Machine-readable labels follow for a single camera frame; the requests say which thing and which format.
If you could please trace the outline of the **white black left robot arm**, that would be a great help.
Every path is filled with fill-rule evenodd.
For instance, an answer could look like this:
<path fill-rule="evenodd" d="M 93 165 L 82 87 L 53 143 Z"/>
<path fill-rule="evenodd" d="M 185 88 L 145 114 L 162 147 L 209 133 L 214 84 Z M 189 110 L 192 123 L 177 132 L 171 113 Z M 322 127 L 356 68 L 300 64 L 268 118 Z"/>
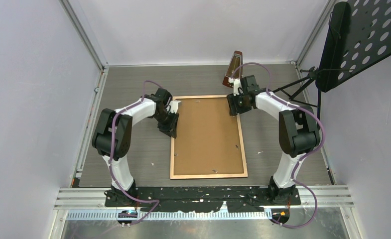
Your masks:
<path fill-rule="evenodd" d="M 92 147 L 107 164 L 112 183 L 105 191 L 107 207 L 128 207 L 141 203 L 135 179 L 131 175 L 127 154 L 134 125 L 145 118 L 157 120 L 157 128 L 170 138 L 177 137 L 179 101 L 158 88 L 121 109 L 103 109 L 92 137 Z"/>

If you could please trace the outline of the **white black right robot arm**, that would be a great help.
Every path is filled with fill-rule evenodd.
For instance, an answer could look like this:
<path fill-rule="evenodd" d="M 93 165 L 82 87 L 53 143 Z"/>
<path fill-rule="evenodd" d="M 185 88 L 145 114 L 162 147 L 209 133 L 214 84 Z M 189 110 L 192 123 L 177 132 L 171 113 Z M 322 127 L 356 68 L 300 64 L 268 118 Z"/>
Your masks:
<path fill-rule="evenodd" d="M 317 117 L 310 105 L 299 106 L 260 88 L 255 76 L 225 77 L 222 84 L 232 88 L 227 95 L 230 115 L 259 109 L 278 121 L 278 141 L 282 156 L 269 181 L 266 199 L 272 204 L 286 203 L 295 191 L 295 179 L 304 159 L 320 145 Z"/>

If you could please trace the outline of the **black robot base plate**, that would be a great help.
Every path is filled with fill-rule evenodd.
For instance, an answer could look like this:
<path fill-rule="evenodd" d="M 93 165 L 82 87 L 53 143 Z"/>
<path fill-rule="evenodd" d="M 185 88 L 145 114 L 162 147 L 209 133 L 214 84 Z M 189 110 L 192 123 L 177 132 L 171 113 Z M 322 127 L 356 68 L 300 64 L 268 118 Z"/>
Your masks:
<path fill-rule="evenodd" d="M 260 186 L 204 186 L 204 187 L 138 187 L 128 198 L 119 189 L 104 191 L 106 207 L 131 207 L 148 212 L 217 212 L 222 206 L 232 213 L 260 212 L 263 206 L 299 206 L 297 190 L 287 199 L 271 200 L 266 187 Z"/>

